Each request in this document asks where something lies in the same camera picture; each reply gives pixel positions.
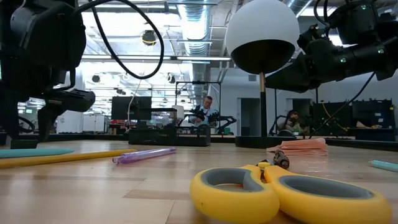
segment purple marker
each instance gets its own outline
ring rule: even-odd
[[[136,161],[140,161],[143,159],[149,159],[157,156],[164,156],[168,154],[173,154],[175,153],[175,148],[163,148],[163,149],[152,149],[152,150],[146,150],[146,151],[139,151],[139,152],[129,152],[129,153],[123,153],[118,157],[114,157],[112,159],[112,162],[114,163],[122,163],[122,164],[128,164]]]

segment computer monitor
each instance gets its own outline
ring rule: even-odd
[[[366,120],[368,125],[395,128],[394,107],[391,100],[353,102],[353,119]]]
[[[128,119],[127,112],[132,96],[112,97],[111,119]],[[130,105],[130,120],[150,120],[152,108],[151,96],[135,96]]]

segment yellow pencil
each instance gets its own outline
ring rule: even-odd
[[[91,152],[82,154],[67,154],[59,156],[37,156],[26,157],[17,159],[1,159],[0,168],[21,167],[21,166],[34,166],[41,164],[51,164],[56,162],[78,161],[83,159],[97,159],[104,157],[120,156],[122,153],[136,152],[135,149],[124,149],[106,152]]]

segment pink paper stack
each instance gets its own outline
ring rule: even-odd
[[[286,156],[294,155],[317,155],[327,156],[328,145],[325,139],[305,139],[295,141],[283,141],[281,145],[271,147],[267,149],[267,152],[275,152],[277,149],[281,149]]]

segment doorway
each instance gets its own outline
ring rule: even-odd
[[[260,136],[261,135],[261,104],[259,98],[238,98],[240,108],[238,108],[239,125],[238,134],[240,136]]]

